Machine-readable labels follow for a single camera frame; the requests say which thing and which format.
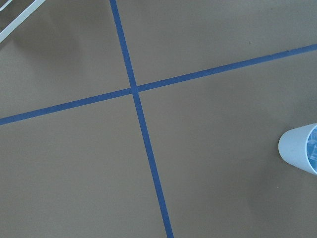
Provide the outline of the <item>light blue plastic cup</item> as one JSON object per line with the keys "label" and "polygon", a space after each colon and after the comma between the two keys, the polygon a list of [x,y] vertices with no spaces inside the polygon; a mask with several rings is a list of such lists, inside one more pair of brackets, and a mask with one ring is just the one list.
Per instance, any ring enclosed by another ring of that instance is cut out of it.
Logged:
{"label": "light blue plastic cup", "polygon": [[291,129],[282,134],[278,142],[279,154],[285,162],[314,176],[317,175],[317,170],[309,161],[307,143],[316,127],[317,124],[314,123]]}

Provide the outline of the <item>white cup rack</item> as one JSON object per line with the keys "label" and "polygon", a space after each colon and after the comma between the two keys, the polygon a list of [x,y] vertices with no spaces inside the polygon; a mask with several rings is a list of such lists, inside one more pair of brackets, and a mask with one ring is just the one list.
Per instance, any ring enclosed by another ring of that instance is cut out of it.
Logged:
{"label": "white cup rack", "polygon": [[0,42],[2,43],[45,0],[1,0]]}

